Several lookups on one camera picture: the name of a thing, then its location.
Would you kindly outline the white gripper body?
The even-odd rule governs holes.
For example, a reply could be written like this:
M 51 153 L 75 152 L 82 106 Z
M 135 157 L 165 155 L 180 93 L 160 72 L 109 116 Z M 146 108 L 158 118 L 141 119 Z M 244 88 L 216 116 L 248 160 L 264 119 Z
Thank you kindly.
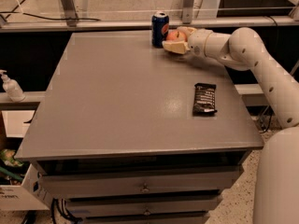
M 212 31 L 208 29 L 198 29 L 192 32 L 188 38 L 188 47 L 191 53 L 199 57 L 205 57 L 206 41 L 211 34 Z

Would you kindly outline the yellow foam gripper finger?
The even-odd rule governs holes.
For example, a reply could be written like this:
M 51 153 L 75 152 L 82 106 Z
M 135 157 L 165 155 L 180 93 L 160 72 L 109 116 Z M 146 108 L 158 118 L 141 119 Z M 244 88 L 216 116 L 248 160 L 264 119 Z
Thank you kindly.
M 177 30 L 184 34 L 185 40 L 188 40 L 189 36 L 196 31 L 194 27 L 179 26 Z
M 173 53 L 181 54 L 181 55 L 187 53 L 190 50 L 187 42 L 172 41 L 172 40 L 164 41 L 163 48 L 169 52 L 173 52 Z

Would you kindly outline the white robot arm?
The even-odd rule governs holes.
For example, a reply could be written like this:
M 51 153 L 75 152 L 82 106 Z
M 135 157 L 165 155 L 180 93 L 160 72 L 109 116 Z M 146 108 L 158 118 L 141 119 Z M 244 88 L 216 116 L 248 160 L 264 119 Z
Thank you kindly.
M 281 130 L 261 151 L 255 184 L 253 224 L 299 224 L 299 83 L 268 52 L 248 27 L 231 34 L 180 26 L 186 35 L 166 39 L 163 48 L 191 52 L 234 70 L 250 70 Z

